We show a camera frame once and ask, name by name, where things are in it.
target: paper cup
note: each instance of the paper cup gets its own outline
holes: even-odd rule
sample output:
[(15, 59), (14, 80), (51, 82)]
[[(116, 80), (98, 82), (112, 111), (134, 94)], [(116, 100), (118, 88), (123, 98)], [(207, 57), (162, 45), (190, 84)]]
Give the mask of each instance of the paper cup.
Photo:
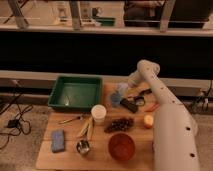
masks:
[(106, 117), (106, 108), (103, 105), (95, 105), (92, 107), (91, 114), (96, 123), (102, 123)]

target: green tray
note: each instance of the green tray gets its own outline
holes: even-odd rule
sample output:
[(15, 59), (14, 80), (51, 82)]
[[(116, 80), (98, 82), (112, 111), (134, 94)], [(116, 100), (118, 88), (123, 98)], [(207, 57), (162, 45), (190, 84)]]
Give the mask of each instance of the green tray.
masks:
[(101, 26), (114, 26), (115, 18), (112, 17), (93, 17), (94, 20), (101, 23)]
[(48, 100), (54, 110), (90, 111), (101, 103), (102, 79), (59, 76)]

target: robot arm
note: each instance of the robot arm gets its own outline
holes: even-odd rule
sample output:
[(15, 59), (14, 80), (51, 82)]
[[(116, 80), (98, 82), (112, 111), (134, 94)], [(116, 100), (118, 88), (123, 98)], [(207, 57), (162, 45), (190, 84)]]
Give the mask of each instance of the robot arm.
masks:
[(146, 81), (160, 107), (154, 117), (155, 171), (199, 171), (194, 139), (195, 121), (182, 102), (157, 77), (160, 66), (141, 60), (129, 77), (129, 86)]

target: grapes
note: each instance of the grapes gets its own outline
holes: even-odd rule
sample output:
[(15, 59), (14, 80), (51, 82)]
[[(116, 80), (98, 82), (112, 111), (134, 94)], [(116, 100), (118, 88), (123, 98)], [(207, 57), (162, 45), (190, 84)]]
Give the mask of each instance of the grapes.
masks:
[(120, 118), (112, 121), (104, 130), (106, 133), (111, 133), (115, 131), (127, 131), (134, 125), (134, 120), (132, 118)]

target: wooden tabletop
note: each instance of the wooden tabletop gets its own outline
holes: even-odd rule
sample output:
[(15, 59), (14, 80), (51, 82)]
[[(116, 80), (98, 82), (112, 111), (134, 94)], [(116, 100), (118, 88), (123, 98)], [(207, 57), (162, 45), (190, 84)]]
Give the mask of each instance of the wooden tabletop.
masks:
[[(141, 91), (146, 85), (141, 85), (136, 91)], [(122, 106), (113, 108), (109, 101), (110, 94), (115, 90), (115, 84), (107, 83), (103, 85), (102, 104), (107, 108), (106, 120), (102, 125), (94, 126), (92, 140), (89, 141), (91, 146), (90, 152), (86, 156), (81, 156), (76, 150), (77, 142), (82, 138), (76, 135), (80, 131), (84, 120), (76, 120), (70, 123), (59, 125), (58, 122), (71, 119), (81, 113), (57, 113), (50, 115), (43, 142), (40, 148), (36, 162), (37, 169), (53, 170), (141, 170), (153, 171), (153, 130), (146, 129), (143, 126), (143, 117), (148, 114), (147, 108), (155, 103), (152, 95), (145, 96), (146, 105), (140, 107), (139, 111), (132, 114)], [(105, 133), (104, 128), (113, 119), (121, 117), (134, 118), (134, 126), (127, 132), (135, 142), (135, 154), (131, 160), (126, 163), (115, 161), (108, 152), (108, 142), (115, 133)], [(65, 148), (64, 152), (52, 153), (51, 151), (51, 132), (56, 129), (65, 131)]]

